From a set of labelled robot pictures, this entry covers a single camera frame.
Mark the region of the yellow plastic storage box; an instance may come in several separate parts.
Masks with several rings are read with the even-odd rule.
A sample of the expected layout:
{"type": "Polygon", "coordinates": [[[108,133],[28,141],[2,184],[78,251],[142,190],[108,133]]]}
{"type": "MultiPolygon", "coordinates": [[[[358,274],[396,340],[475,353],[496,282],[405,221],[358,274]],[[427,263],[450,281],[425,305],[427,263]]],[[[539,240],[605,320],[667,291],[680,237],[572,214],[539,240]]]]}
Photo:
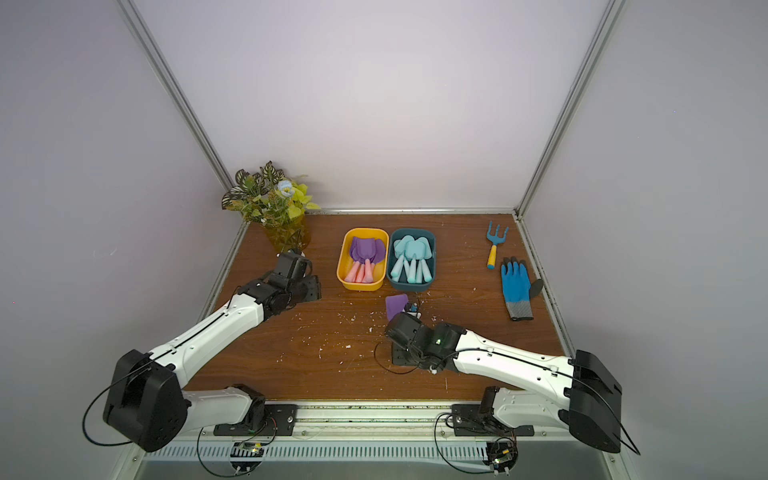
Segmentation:
{"type": "Polygon", "coordinates": [[[354,261],[349,255],[350,250],[350,244],[352,242],[352,239],[357,236],[360,238],[378,238],[384,241],[387,245],[387,249],[389,247],[389,234],[382,229],[378,228],[353,228],[349,230],[344,237],[344,240],[342,242],[342,248],[336,268],[336,277],[339,280],[339,282],[350,291],[360,291],[360,292],[372,292],[378,290],[384,283],[384,280],[387,276],[387,261],[389,259],[389,254],[387,252],[386,260],[382,261],[380,264],[375,266],[374,269],[374,282],[370,284],[363,284],[363,283],[347,283],[344,281],[345,276],[347,275],[348,271],[352,267],[354,261]]]}

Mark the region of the dark teal storage box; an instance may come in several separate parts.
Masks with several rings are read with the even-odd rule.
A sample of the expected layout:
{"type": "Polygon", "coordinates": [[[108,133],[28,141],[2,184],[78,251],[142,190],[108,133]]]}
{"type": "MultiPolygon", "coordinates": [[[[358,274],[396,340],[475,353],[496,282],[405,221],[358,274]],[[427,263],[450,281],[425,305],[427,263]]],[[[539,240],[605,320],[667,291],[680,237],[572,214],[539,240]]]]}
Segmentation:
{"type": "Polygon", "coordinates": [[[399,291],[420,293],[436,277],[436,237],[424,229],[396,230],[389,243],[386,278],[399,291]]]}

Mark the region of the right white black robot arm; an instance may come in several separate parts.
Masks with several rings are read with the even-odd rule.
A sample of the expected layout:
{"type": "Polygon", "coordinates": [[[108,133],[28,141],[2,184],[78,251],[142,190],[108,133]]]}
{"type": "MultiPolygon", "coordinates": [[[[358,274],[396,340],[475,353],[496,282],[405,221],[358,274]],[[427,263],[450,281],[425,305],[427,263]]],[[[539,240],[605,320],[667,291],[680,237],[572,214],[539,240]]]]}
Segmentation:
{"type": "Polygon", "coordinates": [[[517,413],[510,391],[494,392],[484,398],[484,414],[498,424],[566,428],[580,442],[608,453],[632,445],[621,422],[622,387],[590,352],[567,357],[525,351],[458,325],[431,328],[407,313],[393,317],[385,335],[408,365],[433,374],[449,370],[486,377],[544,400],[538,413],[517,413]]]}

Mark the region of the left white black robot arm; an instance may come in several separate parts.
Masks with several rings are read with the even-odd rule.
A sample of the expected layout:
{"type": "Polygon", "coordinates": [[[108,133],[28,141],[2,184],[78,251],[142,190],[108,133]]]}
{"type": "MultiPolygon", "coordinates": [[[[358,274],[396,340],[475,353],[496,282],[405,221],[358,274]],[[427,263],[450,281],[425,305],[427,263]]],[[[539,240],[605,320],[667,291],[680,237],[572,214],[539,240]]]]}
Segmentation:
{"type": "Polygon", "coordinates": [[[258,432],[265,397],[251,387],[186,389],[196,373],[245,333],[301,303],[321,297],[312,263],[295,251],[280,253],[273,270],[235,289],[209,317],[147,353],[131,350],[117,362],[107,389],[104,422],[146,452],[178,434],[232,425],[258,432]]]}

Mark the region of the potted green plant vase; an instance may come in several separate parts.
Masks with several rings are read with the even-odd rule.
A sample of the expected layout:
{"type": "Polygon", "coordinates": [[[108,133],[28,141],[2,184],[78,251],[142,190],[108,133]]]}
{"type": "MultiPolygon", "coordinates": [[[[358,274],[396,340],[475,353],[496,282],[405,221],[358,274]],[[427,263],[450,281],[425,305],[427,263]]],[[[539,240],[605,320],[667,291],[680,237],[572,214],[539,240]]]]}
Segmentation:
{"type": "Polygon", "coordinates": [[[234,186],[221,199],[221,208],[260,226],[277,252],[306,249],[311,234],[305,217],[321,209],[306,184],[287,176],[272,161],[255,173],[237,171],[234,186]]]}

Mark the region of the blue grey garden glove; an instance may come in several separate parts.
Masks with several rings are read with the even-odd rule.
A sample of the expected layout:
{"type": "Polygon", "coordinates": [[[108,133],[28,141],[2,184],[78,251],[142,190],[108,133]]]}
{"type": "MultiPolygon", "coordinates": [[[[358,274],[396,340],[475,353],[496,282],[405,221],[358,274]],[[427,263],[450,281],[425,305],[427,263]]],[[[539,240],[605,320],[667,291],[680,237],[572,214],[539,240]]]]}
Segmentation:
{"type": "Polygon", "coordinates": [[[531,280],[526,262],[515,257],[504,258],[501,264],[502,293],[512,321],[529,321],[534,318],[531,300],[543,287],[542,279],[531,280]]]}

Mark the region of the blue yellow garden rake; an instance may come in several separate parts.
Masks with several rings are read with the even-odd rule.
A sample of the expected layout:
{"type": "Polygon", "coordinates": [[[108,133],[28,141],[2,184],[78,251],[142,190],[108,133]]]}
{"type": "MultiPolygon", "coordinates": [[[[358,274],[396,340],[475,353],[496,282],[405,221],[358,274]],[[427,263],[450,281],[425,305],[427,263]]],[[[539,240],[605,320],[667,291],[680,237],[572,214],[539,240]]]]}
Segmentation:
{"type": "Polygon", "coordinates": [[[496,266],[498,246],[506,242],[508,231],[509,228],[505,228],[504,231],[501,231],[500,225],[494,224],[492,221],[489,222],[486,238],[491,243],[491,248],[486,266],[490,270],[493,270],[496,266]]]}

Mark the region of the right circuit board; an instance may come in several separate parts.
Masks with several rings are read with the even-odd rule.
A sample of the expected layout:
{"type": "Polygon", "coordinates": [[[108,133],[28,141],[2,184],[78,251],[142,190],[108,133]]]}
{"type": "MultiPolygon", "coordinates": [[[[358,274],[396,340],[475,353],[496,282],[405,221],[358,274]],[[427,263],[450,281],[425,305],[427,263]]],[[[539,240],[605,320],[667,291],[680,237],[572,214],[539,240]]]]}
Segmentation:
{"type": "Polygon", "coordinates": [[[509,476],[519,459],[517,441],[511,437],[497,438],[486,444],[486,459],[484,463],[494,475],[509,476]]]}

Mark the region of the circuit board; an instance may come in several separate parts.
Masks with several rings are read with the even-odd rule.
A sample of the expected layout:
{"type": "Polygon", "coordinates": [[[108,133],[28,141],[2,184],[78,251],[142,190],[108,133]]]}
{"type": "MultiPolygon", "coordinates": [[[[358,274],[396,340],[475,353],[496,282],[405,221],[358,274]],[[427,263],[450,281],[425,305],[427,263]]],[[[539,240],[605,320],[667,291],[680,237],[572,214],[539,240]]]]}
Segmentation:
{"type": "Polygon", "coordinates": [[[486,459],[484,463],[494,475],[509,476],[519,459],[517,441],[511,437],[497,438],[486,444],[486,459]]]}
{"type": "Polygon", "coordinates": [[[235,442],[230,452],[230,465],[236,476],[247,475],[263,461],[265,447],[256,442],[235,442]]]}

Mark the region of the left circuit board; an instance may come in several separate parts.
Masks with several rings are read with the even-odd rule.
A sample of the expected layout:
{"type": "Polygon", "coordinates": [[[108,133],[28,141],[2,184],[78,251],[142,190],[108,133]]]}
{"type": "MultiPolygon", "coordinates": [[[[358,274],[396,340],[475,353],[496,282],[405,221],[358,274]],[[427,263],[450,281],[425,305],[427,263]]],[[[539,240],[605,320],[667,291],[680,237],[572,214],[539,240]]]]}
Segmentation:
{"type": "Polygon", "coordinates": [[[230,465],[236,476],[247,475],[263,461],[265,447],[256,442],[235,442],[230,452],[230,465]]]}

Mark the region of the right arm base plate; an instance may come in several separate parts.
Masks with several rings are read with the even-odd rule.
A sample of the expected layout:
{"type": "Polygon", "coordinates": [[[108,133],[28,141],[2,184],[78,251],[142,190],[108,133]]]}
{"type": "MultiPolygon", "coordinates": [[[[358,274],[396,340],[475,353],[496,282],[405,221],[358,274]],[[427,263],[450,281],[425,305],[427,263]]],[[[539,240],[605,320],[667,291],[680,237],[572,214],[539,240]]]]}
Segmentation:
{"type": "Polygon", "coordinates": [[[533,437],[532,425],[509,427],[497,420],[490,409],[479,404],[458,403],[451,406],[447,424],[456,436],[533,437]]]}

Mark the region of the aluminium front rail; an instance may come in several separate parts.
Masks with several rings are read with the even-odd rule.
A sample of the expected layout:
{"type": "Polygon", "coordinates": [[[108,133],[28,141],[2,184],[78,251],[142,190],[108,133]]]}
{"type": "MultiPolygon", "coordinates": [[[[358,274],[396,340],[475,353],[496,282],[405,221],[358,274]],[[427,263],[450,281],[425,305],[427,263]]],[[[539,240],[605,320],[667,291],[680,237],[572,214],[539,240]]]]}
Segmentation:
{"type": "MultiPolygon", "coordinates": [[[[585,396],[585,405],[575,400],[568,408],[559,407],[534,394],[491,387],[479,404],[509,427],[532,425],[533,428],[566,430],[577,440],[607,452],[620,450],[622,427],[620,409],[608,407],[600,399],[585,396]]],[[[164,433],[177,427],[181,433],[217,424],[233,424],[244,419],[252,406],[278,404],[263,399],[219,398],[215,391],[194,392],[182,402],[184,420],[161,418],[157,424],[164,433]]],[[[299,402],[297,424],[416,424],[440,413],[450,415],[451,406],[440,402],[299,402]]]]}

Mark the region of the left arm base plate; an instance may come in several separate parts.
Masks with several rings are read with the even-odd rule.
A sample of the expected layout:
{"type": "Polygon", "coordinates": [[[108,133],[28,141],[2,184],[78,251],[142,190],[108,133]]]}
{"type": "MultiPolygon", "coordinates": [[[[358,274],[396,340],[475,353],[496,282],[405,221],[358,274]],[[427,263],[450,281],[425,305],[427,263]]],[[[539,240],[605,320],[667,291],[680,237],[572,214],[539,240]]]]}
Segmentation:
{"type": "Polygon", "coordinates": [[[217,424],[215,436],[291,436],[297,420],[296,404],[259,404],[252,406],[244,419],[233,424],[217,424]]]}

